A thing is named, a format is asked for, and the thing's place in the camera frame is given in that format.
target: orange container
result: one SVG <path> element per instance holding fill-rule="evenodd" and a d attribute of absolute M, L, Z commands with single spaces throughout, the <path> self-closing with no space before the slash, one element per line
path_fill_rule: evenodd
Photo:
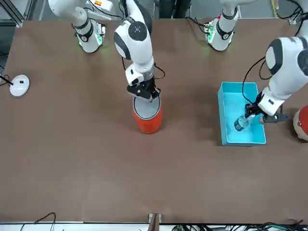
<path fill-rule="evenodd" d="M 133 112 L 139 129 L 145 134 L 156 133 L 162 124 L 160 98 L 151 103 L 145 100 L 133 99 Z"/>
<path fill-rule="evenodd" d="M 308 105 L 301 108 L 293 118 L 294 129 L 300 139 L 308 141 Z"/>

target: black cable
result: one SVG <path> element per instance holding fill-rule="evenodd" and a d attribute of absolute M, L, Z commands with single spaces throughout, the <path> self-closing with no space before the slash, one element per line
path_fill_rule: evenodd
<path fill-rule="evenodd" d="M 97 10 L 99 10 L 100 12 L 102 12 L 102 13 L 108 15 L 108 16 L 117 17 L 117 18 L 120 18 L 120 19 L 123 20 L 123 17 L 118 16 L 118 15 L 113 15 L 113 14 L 106 13 L 106 12 L 102 11 L 100 8 L 98 8 L 97 6 L 95 6 L 91 1 L 89 1 L 89 3 L 90 3 L 92 6 L 94 6 Z"/>
<path fill-rule="evenodd" d="M 263 63 L 261 64 L 261 67 L 259 69 L 259 77 L 260 77 L 261 80 L 269 80 L 270 78 L 272 78 L 272 76 L 269 76 L 267 78 L 263 78 L 262 75 L 261 75 L 261 70 L 262 70 L 264 63 L 265 63 L 265 60 L 263 61 Z"/>
<path fill-rule="evenodd" d="M 205 34 L 205 31 L 204 31 L 204 30 L 202 30 L 202 28 L 201 28 L 201 27 L 202 27 L 202 26 L 204 27 L 206 23 L 204 23 L 204 24 L 199 23 L 196 17 L 195 17 L 194 19 L 193 19 L 193 18 L 191 18 L 191 17 L 185 17 L 185 18 L 186 18 L 186 19 L 189 19 L 189 20 L 193 21 L 195 24 L 197 24 L 197 25 L 198 25 L 198 27 L 199 27 L 199 29 L 202 31 L 202 33 L 204 33 L 204 34 Z"/>
<path fill-rule="evenodd" d="M 155 79 L 164 78 L 166 76 L 165 71 L 162 68 L 158 67 L 156 63 L 154 63 L 154 66 L 163 73 L 163 76 L 155 78 Z"/>
<path fill-rule="evenodd" d="M 202 225 L 198 225 L 198 227 L 199 227 L 200 231 L 205 231 L 205 229 L 203 228 Z"/>
<path fill-rule="evenodd" d="M 193 228 L 194 231 L 198 231 L 194 226 L 191 225 L 190 227 L 191 227 L 191 230 Z"/>
<path fill-rule="evenodd" d="M 299 13 L 300 13 L 300 8 L 299 8 L 299 7 L 297 7 L 297 8 L 293 11 L 293 13 L 292 13 L 291 15 L 286 16 L 286 17 L 282 17 L 282 16 L 280 16 L 280 15 L 278 14 L 278 12 L 276 12 L 277 16 L 278 16 L 280 19 L 289 19 L 289 18 L 291 18 L 291 17 L 293 17 L 294 15 L 299 14 Z"/>
<path fill-rule="evenodd" d="M 54 212 L 51 212 L 51 213 L 47 214 L 46 216 L 36 220 L 34 222 L 34 224 L 35 225 L 38 224 L 40 221 L 44 220 L 45 218 L 49 217 L 50 215 L 53 215 L 53 222 L 52 222 L 51 227 L 50 227 L 50 231 L 52 231 L 52 228 L 53 228 L 54 224 L 56 223 L 56 213 L 54 213 Z"/>
<path fill-rule="evenodd" d="M 74 29 L 74 31 L 75 31 L 75 37 L 77 37 L 77 31 L 76 31 L 76 29 L 75 29 L 75 27 L 74 27 L 74 25 L 71 23 L 71 27 Z"/>
<path fill-rule="evenodd" d="M 211 229 L 210 227 L 208 227 L 207 225 L 202 225 L 202 228 L 204 227 L 206 231 L 213 231 L 213 229 Z"/>
<path fill-rule="evenodd" d="M 123 2 L 123 7 L 124 7 L 124 12 L 125 12 L 125 17 L 128 17 L 128 10 L 127 10 L 127 5 L 126 5 L 126 0 L 120 0 Z"/>
<path fill-rule="evenodd" d="M 123 58 L 123 57 L 121 57 L 121 58 L 122 58 L 122 65 L 123 65 L 123 68 L 124 68 L 124 70 L 126 70 L 125 64 L 124 64 L 124 58 Z"/>
<path fill-rule="evenodd" d="M 234 229 L 233 231 L 237 231 L 239 228 L 241 227 L 241 225 L 239 225 L 236 229 Z"/>
<path fill-rule="evenodd" d="M 8 75 L 2 76 L 2 75 L 0 74 L 0 78 L 3 79 L 4 82 L 5 82 L 5 83 L 1 83 L 0 86 L 3 86 L 3 85 L 5 85 L 5 84 L 13 85 L 13 83 L 10 81 L 10 77 L 9 77 Z"/>
<path fill-rule="evenodd" d="M 254 66 L 256 66 L 258 63 L 260 63 L 262 60 L 264 60 L 265 59 L 265 56 L 264 57 L 262 57 L 261 59 L 259 59 L 257 62 L 255 62 L 250 68 L 249 68 L 249 70 L 247 71 L 247 73 L 246 73 L 246 75 L 245 75 L 245 78 L 244 78 L 244 80 L 243 80 L 243 83 L 242 83 L 242 95 L 243 95 L 243 97 L 248 101 L 248 102 L 250 102 L 250 104 L 253 104 L 246 96 L 245 96 L 245 94 L 244 94 L 244 83 L 245 83 L 245 81 L 246 81 L 246 79 L 247 79 L 247 76 L 248 76 L 248 74 L 249 74 L 249 72 L 254 68 Z"/>
<path fill-rule="evenodd" d="M 303 220 L 300 220 L 292 225 L 280 225 L 273 222 L 266 222 L 261 225 L 248 225 L 244 229 L 244 231 L 247 231 L 249 229 L 257 229 L 258 231 L 268 231 L 270 228 L 280 228 L 280 230 L 285 231 L 303 231 L 303 228 L 307 228 L 307 225 L 300 225 Z"/>
<path fill-rule="evenodd" d="M 22 227 L 20 228 L 20 231 L 22 231 L 23 230 L 23 228 L 24 228 L 24 226 L 25 226 L 26 224 L 23 224 L 22 225 Z"/>
<path fill-rule="evenodd" d="M 94 8 L 92 7 L 92 9 L 90 7 L 84 7 L 84 9 L 89 9 L 90 11 L 95 12 Z"/>
<path fill-rule="evenodd" d="M 286 0 L 286 1 L 294 3 L 297 6 L 296 10 L 291 15 L 289 15 L 287 17 L 281 17 L 277 12 L 276 13 L 277 13 L 277 16 L 281 19 L 289 19 L 289 18 L 295 16 L 296 14 L 298 16 L 298 14 L 301 13 L 302 18 L 300 20 L 299 27 L 298 27 L 295 35 L 294 35 L 294 36 L 297 36 L 300 29 L 302 28 L 303 22 L 306 20 L 306 17 L 308 16 L 308 12 L 304 12 L 303 8 L 298 4 L 298 2 L 296 2 L 294 0 Z"/>
<path fill-rule="evenodd" d="M 121 4 L 120 4 L 120 2 L 119 2 L 119 9 L 120 9 L 120 11 L 122 12 L 122 17 L 124 18 L 124 12 L 123 12 L 123 10 L 121 9 Z"/>

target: blue plastic box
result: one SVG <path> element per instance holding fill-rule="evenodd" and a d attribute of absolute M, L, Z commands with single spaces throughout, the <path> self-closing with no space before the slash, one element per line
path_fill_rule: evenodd
<path fill-rule="evenodd" d="M 244 84 L 244 94 L 252 102 L 258 95 L 255 83 Z M 218 91 L 221 142 L 224 146 L 256 146 L 266 143 L 263 124 L 257 115 L 242 131 L 234 128 L 235 120 L 245 113 L 248 101 L 242 95 L 241 82 L 222 82 Z"/>

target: brown tabletop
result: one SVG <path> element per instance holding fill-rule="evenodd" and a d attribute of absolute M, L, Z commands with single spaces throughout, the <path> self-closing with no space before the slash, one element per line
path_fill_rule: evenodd
<path fill-rule="evenodd" d="M 308 146 L 292 123 L 266 125 L 267 144 L 223 147 L 217 91 L 242 81 L 269 43 L 294 28 L 278 19 L 239 20 L 225 52 L 205 44 L 186 20 L 155 20 L 154 60 L 166 72 L 163 125 L 140 133 L 120 56 L 107 44 L 78 47 L 67 22 L 25 22 L 6 65 L 31 81 L 22 98 L 0 89 L 0 220 L 308 222 Z M 258 68 L 248 77 L 260 89 Z M 285 103 L 307 104 L 308 86 Z"/>

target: red object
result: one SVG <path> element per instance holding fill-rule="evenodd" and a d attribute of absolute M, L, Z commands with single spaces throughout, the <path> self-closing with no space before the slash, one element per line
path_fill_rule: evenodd
<path fill-rule="evenodd" d="M 299 126 L 308 135 L 308 105 L 300 109 L 298 121 Z"/>
<path fill-rule="evenodd" d="M 149 120 L 144 120 L 141 119 L 135 112 L 135 110 L 133 110 L 134 112 L 134 116 L 136 118 L 137 121 L 137 125 L 139 127 L 139 129 L 145 133 L 145 134 L 153 134 L 156 133 L 163 121 L 162 118 L 162 108 L 159 108 L 159 111 L 157 113 L 157 115 L 155 117 L 153 117 L 152 119 Z"/>

